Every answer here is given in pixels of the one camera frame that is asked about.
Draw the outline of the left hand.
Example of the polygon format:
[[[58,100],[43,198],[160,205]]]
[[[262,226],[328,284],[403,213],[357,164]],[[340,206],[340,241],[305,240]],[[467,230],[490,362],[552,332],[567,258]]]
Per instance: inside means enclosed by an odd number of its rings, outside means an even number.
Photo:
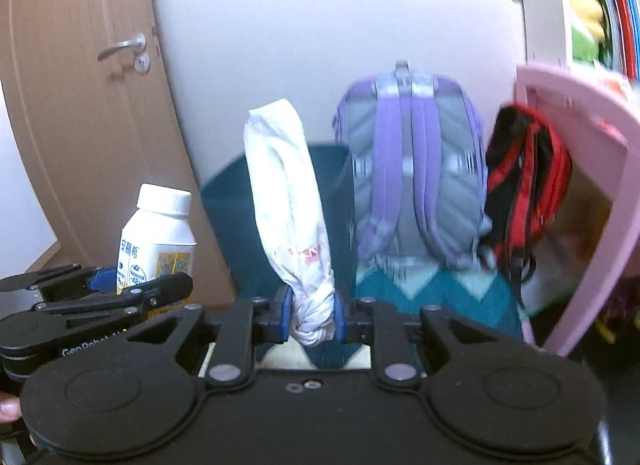
[[[22,417],[21,403],[17,396],[0,393],[0,423],[9,424]]]

